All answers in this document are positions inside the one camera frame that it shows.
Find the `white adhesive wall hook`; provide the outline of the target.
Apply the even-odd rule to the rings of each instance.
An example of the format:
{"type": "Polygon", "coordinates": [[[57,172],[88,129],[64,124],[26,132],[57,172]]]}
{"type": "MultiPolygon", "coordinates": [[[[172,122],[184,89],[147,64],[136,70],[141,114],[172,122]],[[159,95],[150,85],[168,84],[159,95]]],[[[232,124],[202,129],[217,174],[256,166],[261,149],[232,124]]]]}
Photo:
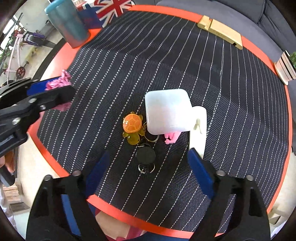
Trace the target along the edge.
{"type": "Polygon", "coordinates": [[[195,148],[203,159],[207,138],[207,111],[202,106],[193,107],[194,127],[189,134],[189,149],[195,148]]]}

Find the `dark grey sofa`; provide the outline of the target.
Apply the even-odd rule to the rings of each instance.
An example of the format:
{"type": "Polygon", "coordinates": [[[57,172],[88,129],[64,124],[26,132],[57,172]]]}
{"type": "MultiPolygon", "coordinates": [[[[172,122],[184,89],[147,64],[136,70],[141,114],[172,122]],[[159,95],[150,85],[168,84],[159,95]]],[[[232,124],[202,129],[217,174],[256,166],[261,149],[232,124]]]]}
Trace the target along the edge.
{"type": "Polygon", "coordinates": [[[241,33],[273,62],[295,52],[295,1],[135,1],[207,15],[241,33]]]}

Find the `pink white exercise bike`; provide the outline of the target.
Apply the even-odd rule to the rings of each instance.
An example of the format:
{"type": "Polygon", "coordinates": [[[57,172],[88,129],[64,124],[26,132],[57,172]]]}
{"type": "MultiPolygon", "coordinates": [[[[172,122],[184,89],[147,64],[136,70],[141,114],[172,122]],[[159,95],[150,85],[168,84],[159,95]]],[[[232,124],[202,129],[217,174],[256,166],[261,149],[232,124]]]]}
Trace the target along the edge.
{"type": "Polygon", "coordinates": [[[22,28],[15,29],[4,51],[1,53],[1,75],[3,84],[22,79],[26,74],[26,66],[29,65],[28,57],[33,55],[38,48],[54,48],[55,43],[38,32],[25,31],[22,28]]]}

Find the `teal thermos tumbler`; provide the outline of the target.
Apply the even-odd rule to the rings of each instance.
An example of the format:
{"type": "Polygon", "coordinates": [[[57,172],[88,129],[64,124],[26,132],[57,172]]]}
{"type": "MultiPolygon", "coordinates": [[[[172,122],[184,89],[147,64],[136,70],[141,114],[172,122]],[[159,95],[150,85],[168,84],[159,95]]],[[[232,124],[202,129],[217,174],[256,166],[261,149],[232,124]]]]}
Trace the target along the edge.
{"type": "Polygon", "coordinates": [[[44,11],[52,25],[72,48],[83,45],[90,37],[90,32],[73,1],[51,1],[44,11]]]}

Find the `black round badge reel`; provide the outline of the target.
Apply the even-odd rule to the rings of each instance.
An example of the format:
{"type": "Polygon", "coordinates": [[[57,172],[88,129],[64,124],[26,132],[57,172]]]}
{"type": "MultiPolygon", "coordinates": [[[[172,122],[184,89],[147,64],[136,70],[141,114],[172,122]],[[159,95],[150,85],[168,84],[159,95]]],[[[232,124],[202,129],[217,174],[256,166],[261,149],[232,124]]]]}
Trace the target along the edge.
{"type": "Polygon", "coordinates": [[[138,170],[141,174],[150,174],[155,170],[156,153],[148,143],[138,146],[135,156],[138,161],[138,170]]]}

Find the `orange turtle keychain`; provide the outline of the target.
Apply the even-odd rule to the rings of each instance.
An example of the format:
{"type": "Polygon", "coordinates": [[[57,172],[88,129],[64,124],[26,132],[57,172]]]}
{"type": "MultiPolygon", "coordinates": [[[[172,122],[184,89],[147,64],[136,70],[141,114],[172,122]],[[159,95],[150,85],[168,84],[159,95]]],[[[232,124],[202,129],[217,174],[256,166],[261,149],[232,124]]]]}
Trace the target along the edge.
{"type": "Polygon", "coordinates": [[[145,135],[145,129],[143,125],[143,116],[134,112],[126,115],[122,122],[123,138],[126,138],[130,145],[137,145],[140,142],[141,137],[145,135]]]}

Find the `potted cactus striped pot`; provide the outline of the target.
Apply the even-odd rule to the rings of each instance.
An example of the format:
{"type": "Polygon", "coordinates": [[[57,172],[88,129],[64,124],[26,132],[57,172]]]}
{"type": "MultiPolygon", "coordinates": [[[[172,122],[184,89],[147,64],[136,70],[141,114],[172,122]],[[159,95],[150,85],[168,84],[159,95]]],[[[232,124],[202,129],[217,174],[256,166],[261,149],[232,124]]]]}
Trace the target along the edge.
{"type": "Polygon", "coordinates": [[[274,63],[274,68],[285,85],[288,85],[290,81],[296,79],[295,67],[290,60],[290,54],[287,50],[285,50],[274,63]]]}

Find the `white square box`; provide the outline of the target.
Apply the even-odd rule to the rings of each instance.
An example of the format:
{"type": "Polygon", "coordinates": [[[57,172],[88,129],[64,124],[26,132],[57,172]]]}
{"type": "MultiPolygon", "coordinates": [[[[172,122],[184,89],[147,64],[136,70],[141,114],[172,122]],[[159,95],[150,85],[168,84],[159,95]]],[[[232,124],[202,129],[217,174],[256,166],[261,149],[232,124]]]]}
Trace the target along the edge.
{"type": "Polygon", "coordinates": [[[145,94],[147,130],[153,135],[187,132],[194,126],[193,107],[184,89],[149,91],[145,94]]]}

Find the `union jack tissue box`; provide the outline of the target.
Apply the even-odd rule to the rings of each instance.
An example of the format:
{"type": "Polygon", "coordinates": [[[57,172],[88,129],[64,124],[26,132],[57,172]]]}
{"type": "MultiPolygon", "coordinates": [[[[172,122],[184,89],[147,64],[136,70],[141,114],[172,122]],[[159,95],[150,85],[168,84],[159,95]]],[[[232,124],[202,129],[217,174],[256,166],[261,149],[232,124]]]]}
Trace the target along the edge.
{"type": "Polygon", "coordinates": [[[98,29],[105,28],[134,5],[134,1],[128,0],[85,1],[77,9],[88,29],[98,29]]]}

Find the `pink small figure toy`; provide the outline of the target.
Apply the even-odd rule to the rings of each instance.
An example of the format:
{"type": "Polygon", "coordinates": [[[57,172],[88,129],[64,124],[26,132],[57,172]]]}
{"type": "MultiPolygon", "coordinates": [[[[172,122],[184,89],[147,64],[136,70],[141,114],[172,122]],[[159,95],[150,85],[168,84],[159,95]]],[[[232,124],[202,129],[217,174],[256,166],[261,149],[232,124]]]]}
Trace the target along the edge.
{"type": "Polygon", "coordinates": [[[177,139],[179,138],[181,132],[174,132],[174,133],[166,133],[165,136],[165,143],[168,144],[174,144],[177,139]]]}

